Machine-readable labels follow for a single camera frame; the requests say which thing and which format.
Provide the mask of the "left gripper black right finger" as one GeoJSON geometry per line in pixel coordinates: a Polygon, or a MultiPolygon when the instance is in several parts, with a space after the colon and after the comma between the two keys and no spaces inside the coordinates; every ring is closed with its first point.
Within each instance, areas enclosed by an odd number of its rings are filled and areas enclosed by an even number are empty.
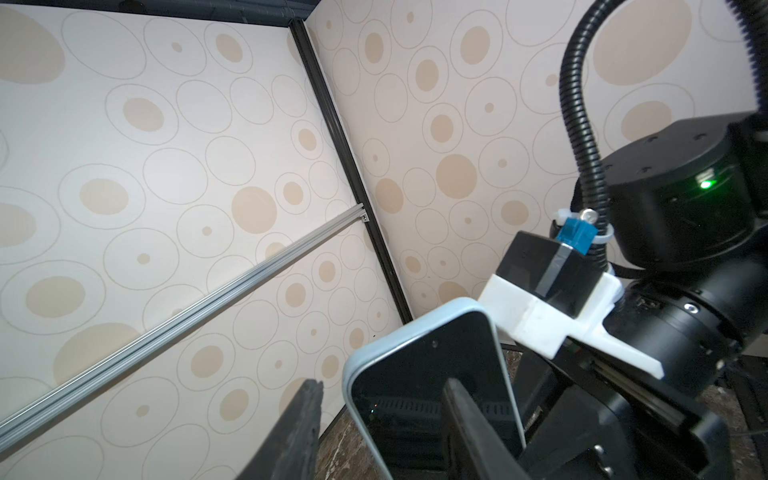
{"type": "Polygon", "coordinates": [[[442,449],[448,479],[527,479],[461,382],[442,390],[442,449]]]}

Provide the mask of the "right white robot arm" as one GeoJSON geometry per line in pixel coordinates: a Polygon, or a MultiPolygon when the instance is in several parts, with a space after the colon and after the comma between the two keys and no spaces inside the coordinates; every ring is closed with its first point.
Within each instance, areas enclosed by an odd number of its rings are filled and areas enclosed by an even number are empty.
{"type": "Polygon", "coordinates": [[[605,327],[664,375],[581,341],[526,353],[519,464],[533,479],[730,479],[726,424],[698,398],[767,327],[767,117],[680,120],[605,169],[617,243],[638,267],[605,327]]]}

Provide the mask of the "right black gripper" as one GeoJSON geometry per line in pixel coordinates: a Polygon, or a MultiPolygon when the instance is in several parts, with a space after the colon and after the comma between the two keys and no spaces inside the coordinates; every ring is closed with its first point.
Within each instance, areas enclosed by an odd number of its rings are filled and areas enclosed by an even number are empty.
{"type": "Polygon", "coordinates": [[[732,479],[729,430],[662,381],[586,349],[552,360],[523,349],[515,398],[533,479],[732,479]]]}

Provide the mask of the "black corner frame post right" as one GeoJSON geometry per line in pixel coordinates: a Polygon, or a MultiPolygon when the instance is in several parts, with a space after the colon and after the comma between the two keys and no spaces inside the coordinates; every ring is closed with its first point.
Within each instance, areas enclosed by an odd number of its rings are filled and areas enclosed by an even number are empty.
{"type": "Polygon", "coordinates": [[[384,238],[383,231],[379,225],[372,201],[367,193],[365,182],[363,181],[357,166],[351,145],[325,80],[314,46],[312,45],[308,29],[305,22],[300,18],[291,19],[289,22],[289,29],[302,59],[309,83],[318,102],[319,109],[329,131],[334,149],[339,157],[340,165],[349,183],[354,199],[357,203],[363,205],[365,213],[367,214],[368,220],[365,221],[366,230],[390,294],[393,297],[399,318],[404,324],[407,324],[413,320],[413,314],[408,305],[394,262],[387,247],[386,239],[384,238]]]}

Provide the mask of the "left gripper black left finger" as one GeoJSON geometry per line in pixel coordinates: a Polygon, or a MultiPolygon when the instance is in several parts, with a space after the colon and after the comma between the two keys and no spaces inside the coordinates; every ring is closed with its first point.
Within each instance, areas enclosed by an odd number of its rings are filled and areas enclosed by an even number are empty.
{"type": "Polygon", "coordinates": [[[305,380],[237,480],[313,479],[323,383],[305,380]]]}

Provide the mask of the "silver aluminium rail back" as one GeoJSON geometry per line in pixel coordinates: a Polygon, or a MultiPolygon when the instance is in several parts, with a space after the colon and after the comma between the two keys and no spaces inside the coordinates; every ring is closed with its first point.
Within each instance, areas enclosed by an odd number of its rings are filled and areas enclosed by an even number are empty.
{"type": "Polygon", "coordinates": [[[17,411],[1,423],[1,451],[24,443],[114,380],[160,355],[170,345],[253,292],[353,223],[369,221],[361,204],[327,221],[277,254],[183,309],[104,359],[17,411]]]}

